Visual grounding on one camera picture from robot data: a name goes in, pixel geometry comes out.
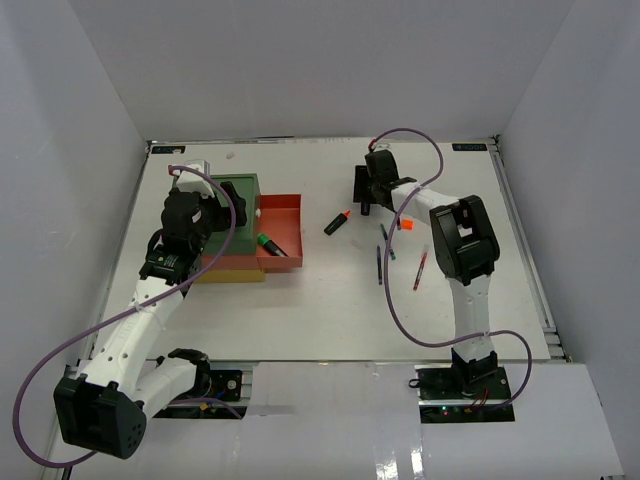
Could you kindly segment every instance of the purple cable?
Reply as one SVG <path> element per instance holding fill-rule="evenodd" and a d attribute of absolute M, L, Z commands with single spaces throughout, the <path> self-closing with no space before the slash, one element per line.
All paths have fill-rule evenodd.
<path fill-rule="evenodd" d="M 209 398 L 209 397 L 182 398 L 180 400 L 172 401 L 169 405 L 180 405 L 182 403 L 217 403 L 218 405 L 222 405 L 224 408 L 229 410 L 231 414 L 234 417 L 236 417 L 238 420 L 242 420 L 242 415 L 240 415 L 235 408 L 233 408 L 227 402 L 223 402 L 219 398 Z"/>
<path fill-rule="evenodd" d="M 396 326 L 398 327 L 398 329 L 402 332 L 402 334 L 407 337 L 409 340 L 411 340 L 413 343 L 415 343 L 416 345 L 420 345 L 422 347 L 427 347 L 427 348 L 441 348 L 441 347 L 450 347 L 452 345 L 455 345 L 457 343 L 460 342 L 464 342 L 466 340 L 471 340 L 472 338 L 480 338 L 483 337 L 485 334 L 484 333 L 471 333 L 469 335 L 463 335 L 461 337 L 457 337 L 454 338 L 453 340 L 448 340 L 446 342 L 436 342 L 436 343 L 429 343 L 429 342 L 423 342 L 422 340 L 418 340 L 416 337 L 414 337 L 413 335 L 411 335 L 406 328 L 404 328 L 404 326 L 402 325 L 402 323 L 400 322 L 400 319 L 398 318 L 398 314 L 396 313 L 396 308 L 393 304 L 393 299 L 391 298 L 391 287 L 389 285 L 389 256 L 390 256 L 390 251 L 391 251 L 391 241 L 393 240 L 393 234 L 396 231 L 396 226 L 398 224 L 398 220 L 400 219 L 400 215 L 402 214 L 402 212 L 404 211 L 404 209 L 407 207 L 407 205 L 409 204 L 409 202 L 411 201 L 411 199 L 418 194 L 418 192 L 420 192 L 420 190 L 422 190 L 423 188 L 425 188 L 427 185 L 429 185 L 430 183 L 434 182 L 435 180 L 438 179 L 438 177 L 440 177 L 440 175 L 442 175 L 442 171 L 444 170 L 444 157 L 442 156 L 442 152 L 440 151 L 440 147 L 438 147 L 438 144 L 433 141 L 433 139 L 427 135 L 424 132 L 421 132 L 420 130 L 415 130 L 413 128 L 394 128 L 392 130 L 387 130 L 386 132 L 382 133 L 381 135 L 377 136 L 375 139 L 373 139 L 371 141 L 371 143 L 369 143 L 369 150 L 371 151 L 373 146 L 380 141 L 381 138 L 386 137 L 387 135 L 394 133 L 394 132 L 410 132 L 410 133 L 415 133 L 416 135 L 419 135 L 425 139 L 427 139 L 431 145 L 433 145 L 433 147 L 436 149 L 436 152 L 438 152 L 438 159 L 440 160 L 440 168 L 438 168 L 438 172 L 431 178 L 429 178 L 428 180 L 422 182 L 420 184 L 419 188 L 416 188 L 413 192 L 411 192 L 407 198 L 405 199 L 404 202 L 402 202 L 402 205 L 400 205 L 400 208 L 397 209 L 395 216 L 393 217 L 393 221 L 391 222 L 391 226 L 389 227 L 389 235 L 385 244 L 385 249 L 384 249 L 384 257 L 383 257 L 383 263 L 384 263 L 384 269 L 383 269 L 383 280 L 384 280 L 384 293 L 385 296 L 387 297 L 387 305 L 389 307 L 389 313 L 391 313 L 391 317 L 393 318 L 393 321 L 395 322 Z M 518 332 L 514 332 L 513 330 L 496 330 L 495 332 L 489 332 L 487 334 L 490 337 L 494 337 L 494 336 L 498 336 L 498 335 L 512 335 L 514 337 L 516 337 L 518 340 L 520 340 L 522 342 L 522 344 L 524 345 L 524 348 L 527 351 L 527 372 L 525 373 L 524 376 L 524 380 L 522 381 L 522 384 L 520 385 L 520 388 L 518 388 L 518 390 L 516 391 L 516 393 L 514 393 L 511 398 L 509 398 L 508 400 L 499 403 L 498 405 L 494 405 L 491 408 L 492 409 L 498 409 L 498 408 L 503 408 L 506 407 L 508 405 L 511 405 L 514 400 L 516 398 L 518 398 L 522 392 L 524 391 L 525 387 L 527 386 L 527 383 L 529 383 L 529 378 L 531 377 L 531 369 L 533 368 L 533 354 L 531 353 L 531 347 L 529 347 L 529 344 L 527 343 L 527 340 L 520 335 Z"/>
<path fill-rule="evenodd" d="M 231 243 L 231 239 L 233 238 L 233 234 L 235 233 L 235 229 L 236 229 L 236 211 L 233 208 L 233 202 L 231 201 L 231 198 L 229 198 L 229 195 L 227 194 L 227 192 L 225 192 L 222 189 L 220 184 L 218 184 L 218 182 L 216 182 L 215 180 L 209 178 L 205 174 L 199 172 L 198 170 L 195 170 L 195 169 L 190 168 L 190 167 L 184 167 L 182 165 L 175 165 L 175 166 L 172 165 L 172 166 L 169 167 L 169 173 L 170 174 L 172 174 L 175 170 L 181 170 L 181 171 L 184 171 L 184 172 L 190 172 L 190 173 L 193 173 L 194 175 L 197 175 L 200 178 L 203 178 L 205 181 L 207 181 L 209 184 L 211 184 L 224 197 L 224 199 L 227 201 L 227 204 L 230 207 L 229 210 L 231 212 L 231 226 L 229 227 L 229 234 L 225 238 L 224 243 L 222 244 L 222 247 L 220 248 L 220 251 L 216 254 L 216 256 L 213 258 L 213 260 L 211 260 L 207 265 L 205 265 L 204 268 L 200 269 L 200 271 L 198 273 L 196 273 L 192 277 L 188 278 L 187 280 L 185 280 L 181 284 L 170 288 L 166 292 L 161 293 L 160 295 L 157 295 L 157 296 L 155 296 L 153 298 L 150 298 L 149 300 L 145 300 L 144 302 L 140 303 L 140 305 L 138 307 L 147 307 L 147 306 L 151 305 L 152 303 L 158 302 L 158 301 L 162 300 L 163 298 L 166 298 L 169 295 L 172 295 L 173 293 L 175 293 L 175 292 L 177 292 L 179 290 L 182 290 L 184 287 L 187 287 L 187 286 L 191 285 L 195 280 L 197 280 L 199 277 L 204 275 L 207 272 L 207 270 L 209 270 L 211 267 L 213 267 L 216 264 L 216 262 L 220 259 L 220 257 L 222 257 L 224 252 L 227 250 L 227 247 L 229 246 L 229 243 Z M 70 347 L 71 345 L 73 345 L 77 341 L 82 340 L 83 338 L 91 335 L 94 332 L 97 332 L 98 330 L 100 330 L 100 329 L 102 329 L 104 327 L 107 327 L 107 326 L 117 322 L 118 320 L 122 320 L 123 318 L 128 317 L 132 313 L 135 313 L 137 311 L 136 308 L 138 308 L 138 307 L 131 307 L 128 310 L 125 310 L 124 312 L 119 313 L 118 315 L 115 315 L 115 316 L 111 317 L 110 319 L 105 320 L 102 323 L 99 323 L 98 325 L 95 325 L 95 326 L 93 326 L 91 328 L 88 328 L 87 330 L 85 330 L 84 332 L 79 333 L 75 337 L 70 338 L 69 340 L 64 342 L 62 345 L 60 345 L 59 347 L 57 347 L 57 348 L 53 349 L 51 352 L 49 352 L 27 374 L 26 378 L 24 379 L 24 382 L 22 382 L 22 385 L 20 386 L 20 389 L 18 390 L 18 394 L 16 395 L 16 400 L 15 400 L 15 402 L 13 404 L 12 424 L 13 424 L 13 434 L 16 437 L 16 441 L 18 442 L 18 446 L 22 449 L 22 451 L 31 460 L 33 460 L 34 462 L 42 465 L 43 467 L 68 468 L 68 467 L 73 467 L 74 465 L 78 465 L 79 463 L 84 462 L 85 460 L 91 458 L 92 456 L 94 456 L 97 453 L 97 452 L 90 452 L 90 453 L 87 453 L 86 455 L 84 455 L 84 456 L 82 456 L 80 458 L 76 458 L 75 460 L 71 460 L 71 461 L 68 461 L 68 462 L 51 462 L 51 461 L 47 460 L 46 458 L 42 458 L 41 456 L 39 456 L 37 453 L 35 453 L 33 450 L 31 450 L 29 445 L 27 445 L 27 442 L 25 441 L 24 436 L 22 435 L 22 429 L 20 428 L 20 408 L 22 407 L 22 400 L 23 400 L 24 394 L 27 391 L 27 388 L 29 387 L 29 384 L 31 383 L 33 378 L 42 369 L 42 367 L 44 367 L 53 357 L 55 357 L 57 354 L 59 354 L 60 352 L 62 352 L 66 348 Z M 207 399 L 207 401 L 215 401 L 215 403 L 220 403 L 225 408 L 227 408 L 231 413 L 233 413 L 236 417 L 239 417 L 238 412 L 236 412 L 233 408 L 231 408 L 230 405 L 226 404 L 225 402 L 222 402 L 220 400 L 215 400 L 215 399 Z"/>

